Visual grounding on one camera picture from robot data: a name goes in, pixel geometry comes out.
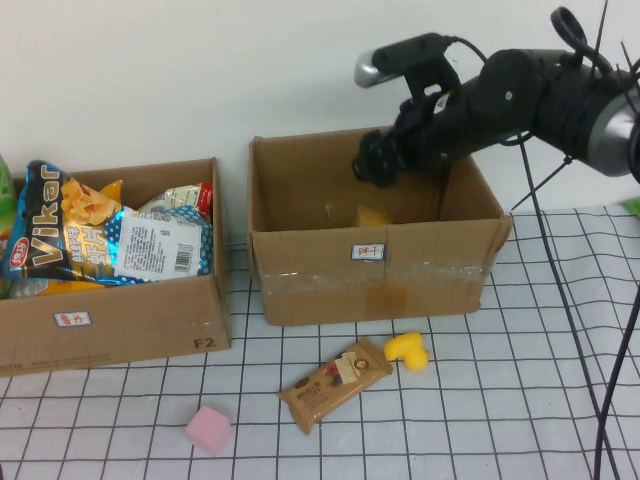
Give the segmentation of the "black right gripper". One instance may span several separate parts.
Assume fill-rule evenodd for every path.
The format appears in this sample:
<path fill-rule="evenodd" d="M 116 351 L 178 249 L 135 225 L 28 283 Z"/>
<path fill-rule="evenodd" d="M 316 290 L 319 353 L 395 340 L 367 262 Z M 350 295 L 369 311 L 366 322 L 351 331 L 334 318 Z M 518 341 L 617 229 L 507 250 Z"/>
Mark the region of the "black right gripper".
<path fill-rule="evenodd" d="M 394 186 L 398 172 L 440 170 L 488 145 L 478 76 L 464 83 L 455 74 L 404 78 L 411 98 L 401 104 L 393 127 L 367 131 L 352 160 L 356 178 L 373 179 L 378 188 Z"/>

